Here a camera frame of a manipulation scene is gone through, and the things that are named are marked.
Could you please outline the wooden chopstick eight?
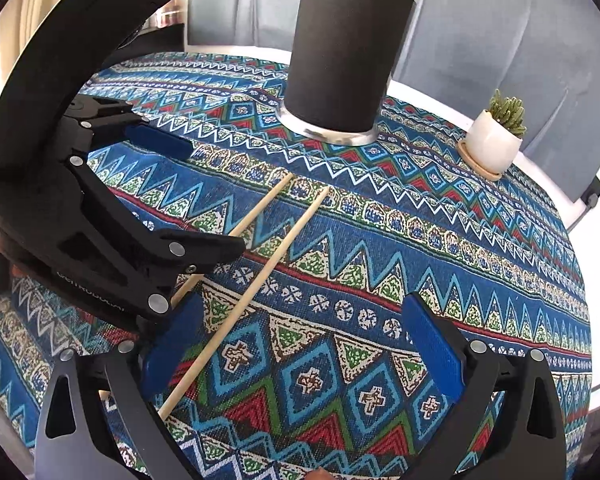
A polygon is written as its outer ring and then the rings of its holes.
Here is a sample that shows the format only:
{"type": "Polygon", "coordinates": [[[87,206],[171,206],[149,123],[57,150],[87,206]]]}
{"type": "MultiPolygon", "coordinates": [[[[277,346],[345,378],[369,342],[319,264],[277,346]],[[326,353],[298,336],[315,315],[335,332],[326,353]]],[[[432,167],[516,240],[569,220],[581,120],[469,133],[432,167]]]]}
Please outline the wooden chopstick eight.
{"type": "MultiPolygon", "coordinates": [[[[263,196],[254,206],[248,214],[245,215],[242,220],[238,222],[238,225],[232,229],[228,235],[238,237],[245,229],[250,226],[250,224],[258,218],[258,215],[265,210],[266,206],[274,200],[274,198],[286,188],[286,185],[290,182],[290,180],[294,177],[293,174],[286,174],[282,180],[280,180],[276,185],[274,185],[266,194],[263,196]]],[[[178,289],[178,291],[171,298],[171,306],[176,307],[182,299],[194,289],[194,287],[200,282],[204,274],[202,272],[192,273],[189,275],[188,279],[184,282],[184,284],[178,289]]]]}

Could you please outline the wooden chopstick seven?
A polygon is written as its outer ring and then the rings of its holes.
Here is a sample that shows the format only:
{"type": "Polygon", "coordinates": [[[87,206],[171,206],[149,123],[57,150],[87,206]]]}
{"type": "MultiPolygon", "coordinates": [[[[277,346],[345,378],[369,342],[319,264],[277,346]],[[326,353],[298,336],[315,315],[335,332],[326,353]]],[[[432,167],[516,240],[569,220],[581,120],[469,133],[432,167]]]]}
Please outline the wooden chopstick seven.
{"type": "Polygon", "coordinates": [[[329,186],[325,186],[321,190],[321,193],[317,195],[317,198],[314,200],[311,206],[309,206],[309,208],[302,214],[300,219],[291,228],[289,233],[283,238],[283,240],[276,248],[276,251],[273,252],[271,258],[268,259],[260,273],[250,283],[249,287],[237,301],[237,304],[234,305],[233,310],[231,310],[230,313],[227,315],[223,324],[218,328],[218,330],[213,334],[211,339],[204,346],[202,351],[199,353],[199,356],[196,357],[196,360],[188,368],[187,372],[183,375],[178,384],[172,390],[170,396],[168,396],[168,398],[163,402],[161,408],[159,408],[158,411],[158,415],[162,420],[166,420],[170,416],[174,408],[176,408],[176,406],[178,405],[178,402],[180,402],[181,398],[185,396],[185,393],[188,390],[188,388],[192,385],[192,383],[199,376],[199,374],[204,370],[207,363],[215,354],[215,351],[219,349],[219,346],[222,344],[223,340],[226,338],[226,336],[230,333],[235,324],[242,317],[242,314],[246,310],[246,307],[250,305],[251,300],[253,300],[254,296],[257,295],[264,282],[275,270],[277,263],[279,263],[279,261],[283,259],[283,256],[286,255],[286,252],[291,246],[292,242],[300,234],[300,232],[306,226],[306,224],[311,220],[311,218],[317,212],[317,209],[320,208],[321,203],[323,203],[324,199],[328,196],[329,190],[329,186]]]}

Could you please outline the patterned blue tablecloth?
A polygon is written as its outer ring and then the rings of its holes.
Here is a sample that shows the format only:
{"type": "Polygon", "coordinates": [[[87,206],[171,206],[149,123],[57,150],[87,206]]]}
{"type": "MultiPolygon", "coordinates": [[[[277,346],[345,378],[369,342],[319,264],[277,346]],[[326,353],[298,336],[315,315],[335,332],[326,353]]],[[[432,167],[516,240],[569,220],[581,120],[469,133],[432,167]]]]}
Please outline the patterned blue tablecloth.
{"type": "Polygon", "coordinates": [[[160,53],[95,75],[88,93],[131,101],[189,140],[187,162],[121,143],[88,163],[148,229],[227,232],[280,179],[245,230],[246,254],[201,283],[215,330],[323,186],[292,243],[168,419],[211,478],[396,478],[440,427],[438,391],[400,321],[408,292],[468,338],[552,370],[573,469],[592,388],[577,258],[554,204],[517,168],[490,182],[457,154],[460,128],[397,99],[362,148],[302,138],[275,107],[282,64],[160,53]]]}

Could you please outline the black cylindrical utensil holder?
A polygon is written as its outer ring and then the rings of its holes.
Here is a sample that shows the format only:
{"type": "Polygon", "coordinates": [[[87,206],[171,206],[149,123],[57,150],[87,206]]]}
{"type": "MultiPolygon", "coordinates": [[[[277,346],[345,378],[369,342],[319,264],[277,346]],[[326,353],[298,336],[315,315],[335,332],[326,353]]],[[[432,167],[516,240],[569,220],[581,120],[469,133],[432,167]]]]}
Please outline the black cylindrical utensil holder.
{"type": "Polygon", "coordinates": [[[414,0],[300,0],[279,121],[306,138],[376,141],[414,0]]]}

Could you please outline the wooden plant saucer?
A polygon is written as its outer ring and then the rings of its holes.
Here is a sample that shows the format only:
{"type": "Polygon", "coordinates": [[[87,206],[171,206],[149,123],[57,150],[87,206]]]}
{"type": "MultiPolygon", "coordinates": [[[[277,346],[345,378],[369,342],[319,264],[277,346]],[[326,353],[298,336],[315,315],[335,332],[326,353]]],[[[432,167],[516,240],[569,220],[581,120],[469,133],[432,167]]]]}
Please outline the wooden plant saucer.
{"type": "Polygon", "coordinates": [[[501,177],[503,177],[503,174],[501,172],[492,172],[490,170],[486,170],[486,168],[483,168],[483,166],[478,164],[478,162],[476,162],[475,159],[471,157],[471,154],[469,154],[466,146],[466,141],[464,139],[460,139],[457,142],[456,148],[458,154],[460,154],[460,157],[464,160],[464,162],[466,162],[466,164],[472,170],[474,170],[475,173],[478,174],[480,177],[483,177],[491,182],[498,182],[498,180],[500,180],[501,177]]]}

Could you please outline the small cactus white pot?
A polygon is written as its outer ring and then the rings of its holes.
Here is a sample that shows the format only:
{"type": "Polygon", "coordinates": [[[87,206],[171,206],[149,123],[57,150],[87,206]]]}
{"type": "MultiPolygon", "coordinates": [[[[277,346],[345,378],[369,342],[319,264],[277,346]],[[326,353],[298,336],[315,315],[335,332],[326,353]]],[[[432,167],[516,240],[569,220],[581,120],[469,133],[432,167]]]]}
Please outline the small cactus white pot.
{"type": "Polygon", "coordinates": [[[501,176],[513,163],[527,132],[524,102],[495,89],[464,137],[468,157],[488,174],[501,176]]]}

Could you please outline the grey cloth backdrop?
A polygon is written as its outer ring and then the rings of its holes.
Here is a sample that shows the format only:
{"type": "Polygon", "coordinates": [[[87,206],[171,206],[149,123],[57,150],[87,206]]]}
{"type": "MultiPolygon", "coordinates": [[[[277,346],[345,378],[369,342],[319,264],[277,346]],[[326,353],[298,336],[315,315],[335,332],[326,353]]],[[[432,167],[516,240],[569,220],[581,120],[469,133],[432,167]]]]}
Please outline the grey cloth backdrop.
{"type": "MultiPolygon", "coordinates": [[[[415,0],[394,76],[466,116],[524,102],[524,154],[570,198],[600,169],[600,11],[592,0],[415,0]]],[[[299,0],[188,0],[191,44],[289,49],[299,0]]]]}

